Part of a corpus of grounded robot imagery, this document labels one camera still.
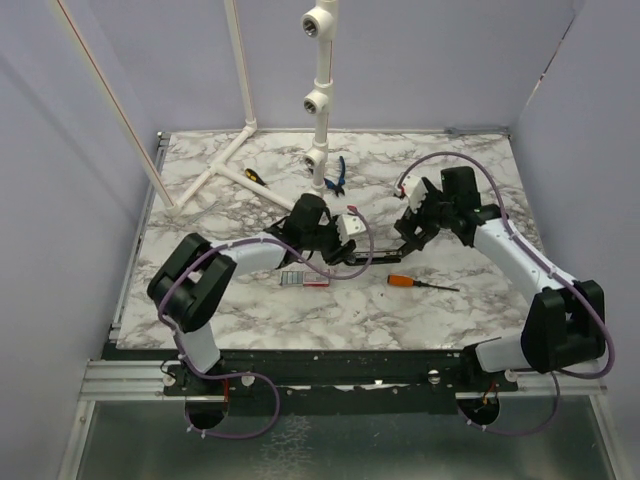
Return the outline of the red white staple box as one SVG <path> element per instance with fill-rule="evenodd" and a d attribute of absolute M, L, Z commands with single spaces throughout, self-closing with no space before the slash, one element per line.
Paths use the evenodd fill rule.
<path fill-rule="evenodd" d="M 281 286 L 327 287 L 330 279 L 314 271 L 285 270 L 280 276 Z"/>

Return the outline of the black stapler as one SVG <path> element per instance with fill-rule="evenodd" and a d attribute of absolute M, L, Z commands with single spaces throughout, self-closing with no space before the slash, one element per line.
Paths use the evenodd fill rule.
<path fill-rule="evenodd" d="M 368 261 L 372 265 L 400 263 L 403 256 L 398 250 L 376 250 L 373 254 L 369 251 L 353 252 L 345 261 L 349 266 L 362 266 Z"/>

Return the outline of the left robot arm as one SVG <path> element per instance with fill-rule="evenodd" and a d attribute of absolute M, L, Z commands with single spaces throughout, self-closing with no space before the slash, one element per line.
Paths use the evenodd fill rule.
<path fill-rule="evenodd" d="M 198 233 L 186 235 L 152 277 L 146 293 L 190 365 L 189 386 L 206 395 L 220 385 L 216 364 L 221 352 L 210 320 L 232 279 L 281 269 L 302 260 L 305 252 L 318 252 L 333 266 L 355 249 L 345 221 L 313 194 L 302 195 L 287 216 L 252 237 L 213 243 Z"/>

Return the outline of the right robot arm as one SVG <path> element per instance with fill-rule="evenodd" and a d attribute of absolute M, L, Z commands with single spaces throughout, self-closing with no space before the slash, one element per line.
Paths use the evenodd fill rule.
<path fill-rule="evenodd" d="M 594 281 L 580 282 L 545 260 L 496 204 L 483 204 L 475 172 L 441 172 L 440 187 L 425 177 L 404 175 L 396 189 L 408 207 L 395 224 L 408 252 L 421 250 L 442 230 L 491 260 L 529 303 L 522 331 L 467 348 L 472 359 L 459 367 L 461 383 L 481 391 L 496 372 L 560 370 L 600 358 L 605 337 L 604 293 Z"/>

